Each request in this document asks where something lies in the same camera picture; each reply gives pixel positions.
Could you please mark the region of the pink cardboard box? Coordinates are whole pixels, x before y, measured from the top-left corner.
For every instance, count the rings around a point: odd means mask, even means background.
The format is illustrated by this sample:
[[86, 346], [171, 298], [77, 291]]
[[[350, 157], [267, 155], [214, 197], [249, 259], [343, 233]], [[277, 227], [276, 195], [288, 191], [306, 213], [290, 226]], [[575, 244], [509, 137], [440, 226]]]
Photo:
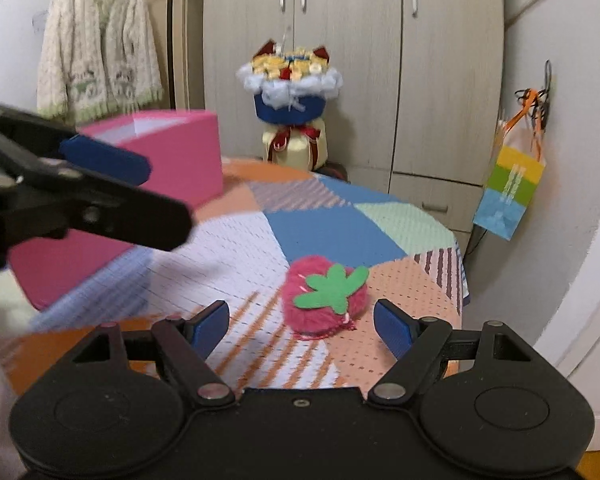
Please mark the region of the pink cardboard box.
[[134, 247], [181, 246], [195, 208], [223, 192], [219, 120], [208, 110], [99, 122], [60, 154], [82, 179], [29, 188], [7, 217], [9, 264], [38, 310]]

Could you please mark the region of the red strawberry plush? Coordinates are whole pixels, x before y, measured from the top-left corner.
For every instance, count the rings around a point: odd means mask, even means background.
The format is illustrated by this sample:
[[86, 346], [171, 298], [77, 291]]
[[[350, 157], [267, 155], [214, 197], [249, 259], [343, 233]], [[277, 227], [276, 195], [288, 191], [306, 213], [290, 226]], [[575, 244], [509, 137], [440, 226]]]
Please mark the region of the red strawberry plush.
[[311, 255], [289, 266], [280, 297], [283, 322], [300, 340], [320, 340], [354, 330], [369, 303], [366, 266], [350, 268]]

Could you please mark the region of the white door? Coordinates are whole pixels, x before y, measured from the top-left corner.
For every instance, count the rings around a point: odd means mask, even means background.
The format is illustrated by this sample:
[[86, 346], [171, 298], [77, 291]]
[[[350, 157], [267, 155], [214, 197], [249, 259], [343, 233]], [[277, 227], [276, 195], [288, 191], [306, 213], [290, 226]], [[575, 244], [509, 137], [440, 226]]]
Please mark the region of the white door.
[[534, 349], [588, 400], [595, 417], [588, 448], [600, 451], [600, 222], [576, 278]]

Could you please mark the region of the cream knitted cardigan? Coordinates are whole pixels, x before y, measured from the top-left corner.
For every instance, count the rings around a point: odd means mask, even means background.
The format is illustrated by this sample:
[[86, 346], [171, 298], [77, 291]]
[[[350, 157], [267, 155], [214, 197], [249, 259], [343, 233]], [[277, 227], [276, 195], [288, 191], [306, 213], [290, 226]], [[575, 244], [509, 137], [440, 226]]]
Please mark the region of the cream knitted cardigan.
[[67, 125], [137, 112], [163, 98], [144, 0], [51, 0], [37, 70], [37, 111]]

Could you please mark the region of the yellow flower bouquet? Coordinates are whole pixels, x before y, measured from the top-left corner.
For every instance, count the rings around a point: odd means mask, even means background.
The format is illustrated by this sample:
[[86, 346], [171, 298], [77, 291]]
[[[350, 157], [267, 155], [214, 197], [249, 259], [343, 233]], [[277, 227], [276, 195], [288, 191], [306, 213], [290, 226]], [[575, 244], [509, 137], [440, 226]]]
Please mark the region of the yellow flower bouquet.
[[287, 50], [268, 40], [236, 74], [253, 96], [255, 116], [266, 127], [262, 144], [267, 162], [316, 171], [326, 165], [324, 112], [343, 85], [324, 46]]

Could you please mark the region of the patchwork knitted table cover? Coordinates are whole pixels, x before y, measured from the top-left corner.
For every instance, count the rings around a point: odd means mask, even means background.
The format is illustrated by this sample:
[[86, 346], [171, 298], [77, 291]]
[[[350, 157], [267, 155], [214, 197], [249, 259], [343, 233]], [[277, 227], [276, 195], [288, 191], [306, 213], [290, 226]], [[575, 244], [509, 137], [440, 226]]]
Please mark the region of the patchwork knitted table cover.
[[232, 160], [223, 170], [222, 196], [198, 209], [193, 239], [176, 252], [129, 250], [42, 310], [12, 272], [0, 272], [0, 362], [16, 391], [92, 326], [145, 330], [215, 300], [227, 302], [230, 324], [209, 362], [231, 388], [367, 389], [393, 362], [369, 309], [357, 312], [353, 330], [323, 340], [294, 336], [283, 319], [295, 292], [287, 274], [334, 263], [368, 269], [370, 301], [460, 324], [469, 296], [460, 245], [426, 212], [264, 162]]

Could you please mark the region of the colourful paper gift bag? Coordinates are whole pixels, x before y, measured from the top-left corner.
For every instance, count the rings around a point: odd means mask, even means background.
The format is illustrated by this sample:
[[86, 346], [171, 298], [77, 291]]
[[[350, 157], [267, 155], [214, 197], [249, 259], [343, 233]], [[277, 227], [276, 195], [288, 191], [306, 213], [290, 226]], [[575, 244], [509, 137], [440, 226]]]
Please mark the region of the colourful paper gift bag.
[[552, 82], [552, 62], [546, 61], [543, 87], [516, 91], [517, 113], [496, 129], [492, 167], [474, 225], [503, 240], [513, 238], [544, 174]]

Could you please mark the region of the beige wardrobe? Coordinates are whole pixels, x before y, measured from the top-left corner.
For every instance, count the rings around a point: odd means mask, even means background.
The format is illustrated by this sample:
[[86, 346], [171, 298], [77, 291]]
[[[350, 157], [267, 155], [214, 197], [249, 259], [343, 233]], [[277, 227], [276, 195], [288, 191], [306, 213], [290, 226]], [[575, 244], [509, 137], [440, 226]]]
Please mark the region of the beige wardrobe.
[[219, 116], [221, 149], [260, 157], [264, 124], [238, 68], [267, 40], [325, 47], [342, 74], [330, 157], [469, 240], [501, 91], [503, 0], [179, 0], [188, 104]]

